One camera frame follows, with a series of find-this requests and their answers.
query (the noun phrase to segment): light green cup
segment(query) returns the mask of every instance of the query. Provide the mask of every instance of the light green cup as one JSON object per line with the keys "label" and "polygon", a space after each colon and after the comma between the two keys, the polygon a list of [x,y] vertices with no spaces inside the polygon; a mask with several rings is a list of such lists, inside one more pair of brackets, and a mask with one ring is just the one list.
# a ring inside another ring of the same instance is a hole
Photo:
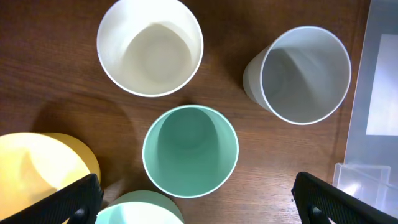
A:
{"label": "light green cup", "polygon": [[148,190],[127,193],[97,215],[95,224],[169,223],[183,224],[178,207],[164,195]]}
{"label": "light green cup", "polygon": [[201,197],[220,187],[238,161],[231,123],[206,106],[179,106],[150,127],[142,160],[151,181],[165,193]]}

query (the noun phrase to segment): wooden table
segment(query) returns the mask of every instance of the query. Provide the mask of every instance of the wooden table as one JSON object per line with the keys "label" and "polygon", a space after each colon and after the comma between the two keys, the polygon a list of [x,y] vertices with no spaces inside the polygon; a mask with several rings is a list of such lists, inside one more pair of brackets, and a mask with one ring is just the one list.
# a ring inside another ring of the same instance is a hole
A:
{"label": "wooden table", "polygon": [[[104,205],[132,190],[155,190],[141,159],[149,126],[187,103],[222,112],[238,134],[238,164],[216,192],[172,198],[187,223],[299,222],[290,190],[307,171],[331,182],[342,162],[369,0],[183,0],[197,17],[205,53],[178,92],[143,98],[118,88],[96,53],[96,33],[114,1],[0,2],[0,134],[70,134],[87,143],[102,172]],[[324,27],[353,65],[339,110],[310,126],[288,124],[252,102],[241,84],[249,61],[283,32]]]}

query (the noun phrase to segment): plastic cup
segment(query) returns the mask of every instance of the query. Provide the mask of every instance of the plastic cup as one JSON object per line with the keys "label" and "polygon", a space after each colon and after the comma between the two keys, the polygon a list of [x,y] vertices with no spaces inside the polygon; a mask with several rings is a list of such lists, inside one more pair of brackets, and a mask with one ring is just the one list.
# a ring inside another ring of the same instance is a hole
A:
{"label": "plastic cup", "polygon": [[247,65],[246,94],[292,124],[313,124],[334,112],[351,81],[351,64],[341,41],[314,26],[282,34]]}
{"label": "plastic cup", "polygon": [[96,224],[169,223],[182,224],[178,207],[166,196],[148,190],[127,193],[100,211]]}
{"label": "plastic cup", "polygon": [[97,51],[104,71],[123,90],[165,96],[198,70],[203,36],[178,0],[119,0],[99,25]]}
{"label": "plastic cup", "polygon": [[0,220],[100,167],[81,141],[60,133],[14,133],[0,137]]}
{"label": "plastic cup", "polygon": [[165,193],[201,197],[220,187],[238,160],[238,137],[231,123],[206,106],[179,106],[148,130],[142,159],[151,181]]}

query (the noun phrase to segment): yellow cup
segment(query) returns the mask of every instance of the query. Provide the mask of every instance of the yellow cup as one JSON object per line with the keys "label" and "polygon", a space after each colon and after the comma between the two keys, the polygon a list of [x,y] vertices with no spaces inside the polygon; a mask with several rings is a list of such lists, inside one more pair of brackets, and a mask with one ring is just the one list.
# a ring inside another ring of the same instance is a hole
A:
{"label": "yellow cup", "polygon": [[0,137],[0,220],[33,205],[100,166],[81,141],[60,133]]}

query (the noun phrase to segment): transparent plastic box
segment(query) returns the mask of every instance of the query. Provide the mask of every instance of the transparent plastic box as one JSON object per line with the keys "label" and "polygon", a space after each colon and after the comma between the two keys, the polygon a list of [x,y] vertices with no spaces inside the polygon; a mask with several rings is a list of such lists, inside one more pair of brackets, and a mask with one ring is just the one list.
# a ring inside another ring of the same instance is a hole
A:
{"label": "transparent plastic box", "polygon": [[398,218],[398,0],[372,0],[344,164],[333,186]]}

